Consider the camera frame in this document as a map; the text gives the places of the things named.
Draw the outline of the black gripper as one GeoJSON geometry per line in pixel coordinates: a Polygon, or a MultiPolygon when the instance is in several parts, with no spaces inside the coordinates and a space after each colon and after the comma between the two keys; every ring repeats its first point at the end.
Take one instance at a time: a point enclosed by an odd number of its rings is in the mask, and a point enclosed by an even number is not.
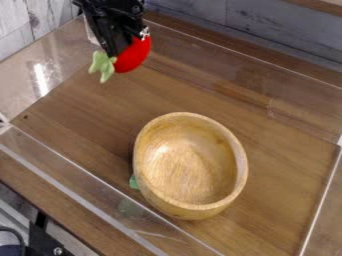
{"type": "Polygon", "coordinates": [[[145,0],[72,0],[110,57],[117,57],[127,49],[133,37],[145,40],[150,35],[143,22],[145,3],[145,0]]]}

